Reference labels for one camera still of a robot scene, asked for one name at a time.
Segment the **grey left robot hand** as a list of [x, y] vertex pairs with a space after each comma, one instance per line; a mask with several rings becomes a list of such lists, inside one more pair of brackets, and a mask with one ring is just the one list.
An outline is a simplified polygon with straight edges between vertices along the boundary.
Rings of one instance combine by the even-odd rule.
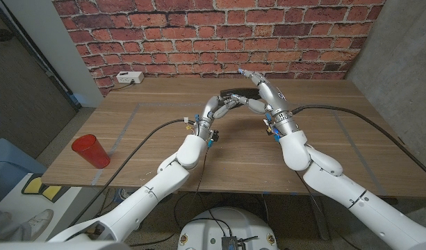
[[224, 117], [231, 109], [239, 107], [237, 101], [230, 97], [213, 96], [205, 105], [204, 111], [199, 117], [196, 134], [206, 140], [210, 134], [210, 127], [215, 119]]

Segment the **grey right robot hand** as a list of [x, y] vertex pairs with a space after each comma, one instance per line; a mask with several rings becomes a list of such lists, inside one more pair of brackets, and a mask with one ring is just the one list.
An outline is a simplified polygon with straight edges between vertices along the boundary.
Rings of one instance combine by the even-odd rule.
[[293, 119], [292, 112], [288, 109], [287, 101], [281, 91], [273, 86], [268, 79], [260, 73], [251, 72], [245, 69], [238, 70], [243, 76], [249, 78], [259, 89], [260, 97], [265, 101], [247, 98], [233, 94], [231, 98], [238, 103], [248, 106], [250, 110], [258, 114], [269, 114], [271, 120], [266, 124], [271, 133], [279, 137], [289, 137], [290, 140], [296, 139], [302, 144], [307, 142], [307, 138]]

